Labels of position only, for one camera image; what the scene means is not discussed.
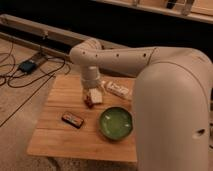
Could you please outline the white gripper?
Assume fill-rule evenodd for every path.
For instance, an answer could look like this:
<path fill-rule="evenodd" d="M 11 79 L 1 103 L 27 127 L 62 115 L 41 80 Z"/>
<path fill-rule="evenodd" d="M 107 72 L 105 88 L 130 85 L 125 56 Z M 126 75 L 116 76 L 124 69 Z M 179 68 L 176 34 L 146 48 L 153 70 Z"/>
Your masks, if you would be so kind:
<path fill-rule="evenodd" d="M 81 68 L 81 83 L 85 89 L 96 88 L 100 85 L 99 68 L 88 66 Z"/>

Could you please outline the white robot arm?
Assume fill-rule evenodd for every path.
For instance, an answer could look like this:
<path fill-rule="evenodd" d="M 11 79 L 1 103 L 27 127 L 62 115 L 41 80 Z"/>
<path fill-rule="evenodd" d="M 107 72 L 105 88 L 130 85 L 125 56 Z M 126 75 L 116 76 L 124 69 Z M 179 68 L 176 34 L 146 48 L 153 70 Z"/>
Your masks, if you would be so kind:
<path fill-rule="evenodd" d="M 88 39 L 73 63 L 135 78 L 132 109 L 138 171 L 208 171 L 213 63 L 182 47 L 103 49 Z"/>

